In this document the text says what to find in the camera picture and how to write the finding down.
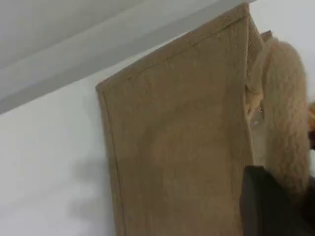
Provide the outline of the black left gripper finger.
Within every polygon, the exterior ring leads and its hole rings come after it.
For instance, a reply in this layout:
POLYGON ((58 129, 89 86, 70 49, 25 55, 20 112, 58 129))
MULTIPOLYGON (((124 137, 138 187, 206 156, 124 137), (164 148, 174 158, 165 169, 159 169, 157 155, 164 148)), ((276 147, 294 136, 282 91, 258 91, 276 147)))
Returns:
POLYGON ((315 235, 315 178, 310 177, 310 184, 306 194, 306 223, 307 235, 315 235))
POLYGON ((261 166, 246 166, 241 190, 245 236, 305 236, 307 224, 286 192, 261 166))

